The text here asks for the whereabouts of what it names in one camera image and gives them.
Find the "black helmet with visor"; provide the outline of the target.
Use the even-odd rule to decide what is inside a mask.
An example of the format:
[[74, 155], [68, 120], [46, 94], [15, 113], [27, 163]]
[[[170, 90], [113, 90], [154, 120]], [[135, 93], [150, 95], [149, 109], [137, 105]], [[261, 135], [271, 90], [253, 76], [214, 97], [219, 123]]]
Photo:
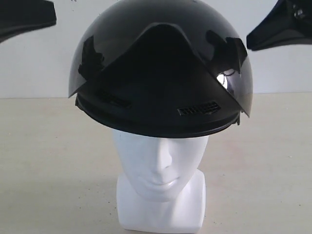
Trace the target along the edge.
[[120, 0], [78, 43], [68, 95], [113, 129], [201, 137], [250, 115], [253, 75], [237, 31], [208, 4]]

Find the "white mannequin head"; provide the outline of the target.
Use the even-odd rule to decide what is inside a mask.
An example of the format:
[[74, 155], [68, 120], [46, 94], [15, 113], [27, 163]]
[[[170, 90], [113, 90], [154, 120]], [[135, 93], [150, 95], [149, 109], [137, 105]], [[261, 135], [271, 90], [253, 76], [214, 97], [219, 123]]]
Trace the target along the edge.
[[208, 137], [157, 138], [113, 130], [123, 172], [117, 214], [127, 230], [194, 234], [206, 208], [205, 176], [198, 169]]

